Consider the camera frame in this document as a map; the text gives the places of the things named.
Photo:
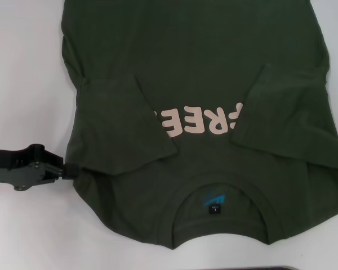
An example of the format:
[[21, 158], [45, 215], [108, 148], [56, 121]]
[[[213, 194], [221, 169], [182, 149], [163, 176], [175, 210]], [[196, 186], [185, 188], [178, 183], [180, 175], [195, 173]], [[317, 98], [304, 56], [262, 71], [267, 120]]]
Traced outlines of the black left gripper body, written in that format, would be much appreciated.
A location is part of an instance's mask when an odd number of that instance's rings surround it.
[[0, 150], [0, 183], [10, 184], [16, 191], [45, 183], [43, 145], [30, 145], [23, 150]]

